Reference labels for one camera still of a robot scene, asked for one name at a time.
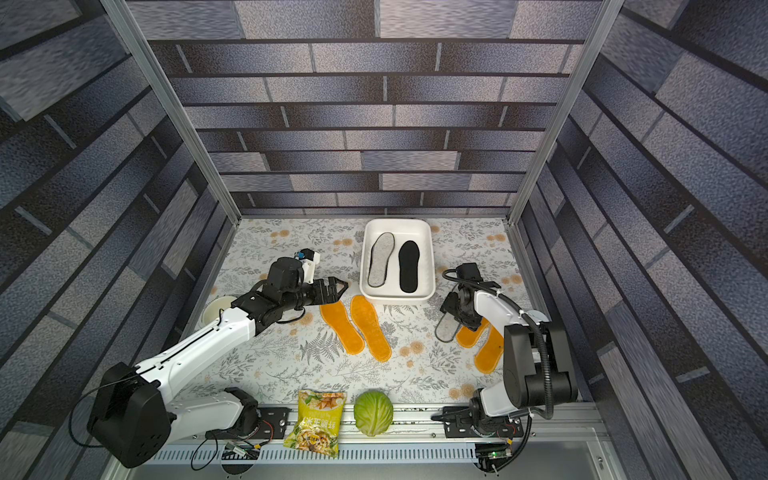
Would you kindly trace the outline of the grey felt insole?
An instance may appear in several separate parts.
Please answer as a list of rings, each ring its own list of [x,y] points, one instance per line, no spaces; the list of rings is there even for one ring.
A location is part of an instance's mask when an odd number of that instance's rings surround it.
[[[394,251],[395,237],[391,232],[382,233],[370,250],[367,284],[371,288],[382,287],[387,280],[388,265]]]
[[[443,313],[434,328],[434,336],[439,342],[449,344],[455,341],[461,328],[461,322],[456,320],[453,315]]]

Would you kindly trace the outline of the black insole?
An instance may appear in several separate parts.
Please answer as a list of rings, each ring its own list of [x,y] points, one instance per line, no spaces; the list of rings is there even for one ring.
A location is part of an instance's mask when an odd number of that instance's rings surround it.
[[[413,240],[406,241],[398,252],[400,290],[407,294],[415,293],[419,287],[418,263],[420,249]]]

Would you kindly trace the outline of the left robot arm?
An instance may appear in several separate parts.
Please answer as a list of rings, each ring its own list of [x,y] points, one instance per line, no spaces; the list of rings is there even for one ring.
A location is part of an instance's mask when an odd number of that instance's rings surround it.
[[[273,324],[287,311],[339,302],[349,285],[314,276],[318,254],[304,249],[272,263],[266,279],[235,298],[206,327],[169,349],[129,366],[110,368],[95,389],[86,424],[96,443],[124,467],[150,460],[167,443],[203,434],[241,439],[262,424],[258,402],[237,388],[192,401],[178,394],[198,374]]]

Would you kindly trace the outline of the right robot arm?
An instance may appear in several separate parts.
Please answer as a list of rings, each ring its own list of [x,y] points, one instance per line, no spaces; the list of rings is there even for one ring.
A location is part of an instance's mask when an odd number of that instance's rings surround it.
[[[493,421],[531,415],[549,420],[555,406],[577,399],[575,368],[562,324],[518,305],[499,284],[483,280],[475,263],[449,269],[442,277],[457,288],[448,294],[441,311],[472,331],[487,320],[502,336],[504,360],[501,381],[477,390],[468,407],[445,414],[445,421],[470,420],[487,435]]]

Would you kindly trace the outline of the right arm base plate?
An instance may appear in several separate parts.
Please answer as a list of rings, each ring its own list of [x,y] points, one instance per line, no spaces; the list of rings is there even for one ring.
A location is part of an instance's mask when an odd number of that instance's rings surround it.
[[[488,417],[469,406],[445,406],[431,420],[439,422],[447,438],[501,438],[515,439],[524,436],[519,419],[506,416]]]

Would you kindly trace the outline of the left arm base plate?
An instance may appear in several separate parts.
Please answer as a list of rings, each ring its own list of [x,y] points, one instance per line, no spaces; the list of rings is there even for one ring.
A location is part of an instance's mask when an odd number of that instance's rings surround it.
[[[235,424],[227,429],[205,433],[206,440],[274,440],[283,439],[291,410],[286,407],[245,408]]]

